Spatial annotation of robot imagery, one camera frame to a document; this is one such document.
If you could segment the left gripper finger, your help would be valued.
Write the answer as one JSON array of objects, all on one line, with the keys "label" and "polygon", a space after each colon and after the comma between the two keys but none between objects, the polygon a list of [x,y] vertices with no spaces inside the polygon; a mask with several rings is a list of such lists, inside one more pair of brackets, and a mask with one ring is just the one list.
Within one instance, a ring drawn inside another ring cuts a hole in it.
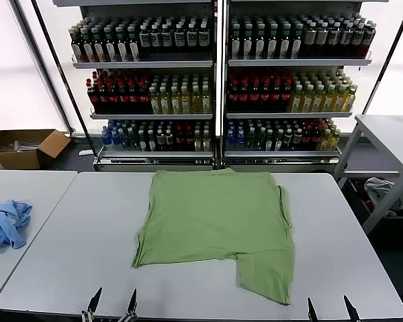
[{"label": "left gripper finger", "polygon": [[137,320],[136,308],[137,308],[137,301],[136,301],[137,289],[135,288],[132,296],[130,298],[130,302],[128,304],[128,308],[126,313],[118,320],[118,322],[135,322]]},{"label": "left gripper finger", "polygon": [[95,293],[95,295],[89,301],[87,309],[81,311],[82,322],[94,322],[95,311],[97,309],[100,300],[101,292],[102,288],[100,287],[98,291]]}]

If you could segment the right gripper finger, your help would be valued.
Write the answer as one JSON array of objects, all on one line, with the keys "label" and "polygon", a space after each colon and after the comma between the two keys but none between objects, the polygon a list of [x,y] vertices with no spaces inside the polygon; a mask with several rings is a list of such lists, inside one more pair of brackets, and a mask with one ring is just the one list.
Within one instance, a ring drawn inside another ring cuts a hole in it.
[{"label": "right gripper finger", "polygon": [[360,317],[359,314],[356,310],[356,308],[351,304],[350,300],[346,295],[343,296],[345,306],[347,308],[347,312],[349,315],[350,322],[360,322]]},{"label": "right gripper finger", "polygon": [[308,318],[310,322],[319,322],[316,310],[310,298],[308,298]]}]

